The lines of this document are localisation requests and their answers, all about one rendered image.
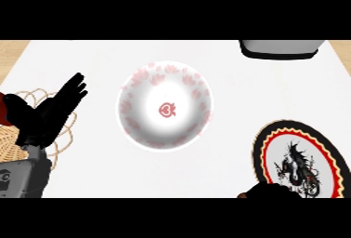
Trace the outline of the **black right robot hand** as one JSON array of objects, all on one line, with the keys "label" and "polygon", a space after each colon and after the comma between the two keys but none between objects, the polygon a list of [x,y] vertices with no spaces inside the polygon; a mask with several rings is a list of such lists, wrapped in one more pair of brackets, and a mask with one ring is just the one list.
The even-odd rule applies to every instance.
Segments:
[{"label": "black right robot hand", "polygon": [[301,196],[297,192],[292,192],[287,186],[273,183],[267,184],[260,182],[245,193],[248,198],[279,198],[279,199],[301,199]]}]

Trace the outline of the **grey and black appliance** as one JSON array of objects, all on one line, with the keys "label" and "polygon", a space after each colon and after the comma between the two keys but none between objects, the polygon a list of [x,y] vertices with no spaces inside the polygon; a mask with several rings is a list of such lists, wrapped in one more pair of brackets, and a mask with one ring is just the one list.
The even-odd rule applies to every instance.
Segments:
[{"label": "grey and black appliance", "polygon": [[315,57],[323,40],[241,40],[247,57],[261,60],[307,60]]}]

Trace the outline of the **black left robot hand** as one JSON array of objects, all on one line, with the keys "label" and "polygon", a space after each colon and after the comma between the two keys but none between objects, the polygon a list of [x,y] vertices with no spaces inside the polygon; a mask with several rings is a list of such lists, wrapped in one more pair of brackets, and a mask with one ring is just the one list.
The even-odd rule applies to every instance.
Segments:
[{"label": "black left robot hand", "polygon": [[33,145],[45,149],[55,141],[68,116],[87,95],[85,76],[77,73],[54,98],[48,98],[33,108],[15,94],[6,94],[6,120],[20,129],[15,144],[20,147]]}]

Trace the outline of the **white bowl with pink pattern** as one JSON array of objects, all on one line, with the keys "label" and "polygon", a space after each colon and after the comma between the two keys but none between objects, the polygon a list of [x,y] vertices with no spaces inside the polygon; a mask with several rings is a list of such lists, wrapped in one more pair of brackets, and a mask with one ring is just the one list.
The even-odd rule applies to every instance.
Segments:
[{"label": "white bowl with pink pattern", "polygon": [[176,152],[204,134],[214,113],[210,84],[188,64],[163,60],[124,81],[117,118],[130,142],[151,152]]}]

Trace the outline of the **tan wicker basket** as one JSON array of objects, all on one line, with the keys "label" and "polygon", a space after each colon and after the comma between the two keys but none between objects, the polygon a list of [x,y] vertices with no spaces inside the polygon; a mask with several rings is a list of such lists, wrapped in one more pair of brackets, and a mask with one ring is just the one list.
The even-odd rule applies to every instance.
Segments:
[{"label": "tan wicker basket", "polygon": [[[33,108],[40,103],[55,96],[55,92],[48,92],[43,88],[36,88],[31,91],[18,91],[17,95],[26,100]],[[68,149],[73,143],[73,126],[77,121],[77,113],[73,112],[61,133],[49,146],[48,157],[52,161],[51,169],[55,169],[58,164],[59,154]],[[20,129],[15,126],[0,125],[0,163],[24,160],[30,158],[30,153],[15,144],[20,136]]]}]

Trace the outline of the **dark red round object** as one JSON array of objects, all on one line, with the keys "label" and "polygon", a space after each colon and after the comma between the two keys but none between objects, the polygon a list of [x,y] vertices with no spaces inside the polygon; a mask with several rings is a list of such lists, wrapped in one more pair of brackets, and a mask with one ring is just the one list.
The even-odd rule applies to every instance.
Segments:
[{"label": "dark red round object", "polygon": [[0,92],[0,125],[2,126],[12,126],[12,123],[8,119],[8,105],[5,102],[5,94]]}]

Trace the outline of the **dragon print plate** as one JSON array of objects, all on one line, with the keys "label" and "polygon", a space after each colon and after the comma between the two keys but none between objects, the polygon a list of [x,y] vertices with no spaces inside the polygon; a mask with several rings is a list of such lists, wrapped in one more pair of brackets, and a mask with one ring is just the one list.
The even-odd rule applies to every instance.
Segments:
[{"label": "dragon print plate", "polygon": [[278,183],[303,198],[351,198],[351,171],[325,135],[307,124],[281,120],[253,145],[259,181]]}]

